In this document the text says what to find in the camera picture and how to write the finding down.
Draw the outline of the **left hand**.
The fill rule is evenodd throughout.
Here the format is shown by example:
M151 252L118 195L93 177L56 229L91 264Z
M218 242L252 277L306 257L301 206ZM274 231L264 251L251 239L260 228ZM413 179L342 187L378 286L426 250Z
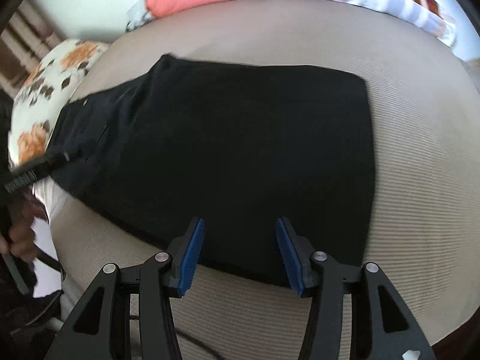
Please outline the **left hand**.
M8 206L12 225L8 226L8 241L1 236L1 253L11 254L31 263L39 254L32 225L35 219L48 221L44 205L30 192L25 192Z

